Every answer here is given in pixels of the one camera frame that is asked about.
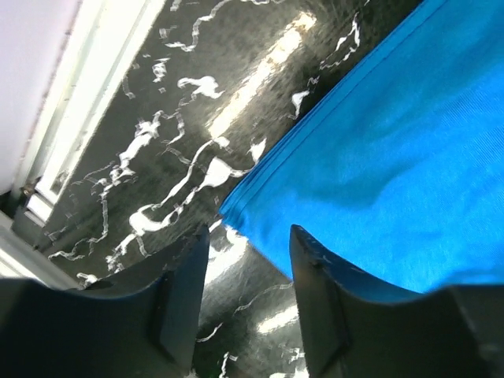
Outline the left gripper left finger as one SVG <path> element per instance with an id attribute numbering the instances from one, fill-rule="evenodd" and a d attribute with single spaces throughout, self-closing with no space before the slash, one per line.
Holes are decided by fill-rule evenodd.
<path id="1" fill-rule="evenodd" d="M 186 376 L 208 260 L 201 225 L 83 290 L 2 280 L 2 376 Z"/>

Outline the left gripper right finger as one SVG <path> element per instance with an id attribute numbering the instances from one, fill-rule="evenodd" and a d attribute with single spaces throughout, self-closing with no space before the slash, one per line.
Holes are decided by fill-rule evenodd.
<path id="1" fill-rule="evenodd" d="M 387 283 L 294 225 L 290 256 L 311 377 L 500 377 L 503 288 Z"/>

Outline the blue cloth napkin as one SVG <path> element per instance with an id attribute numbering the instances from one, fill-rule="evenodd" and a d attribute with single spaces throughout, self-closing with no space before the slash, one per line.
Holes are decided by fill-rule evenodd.
<path id="1" fill-rule="evenodd" d="M 405 289 L 503 281 L 503 4 L 422 2 L 220 208 L 281 272 L 290 229 Z"/>

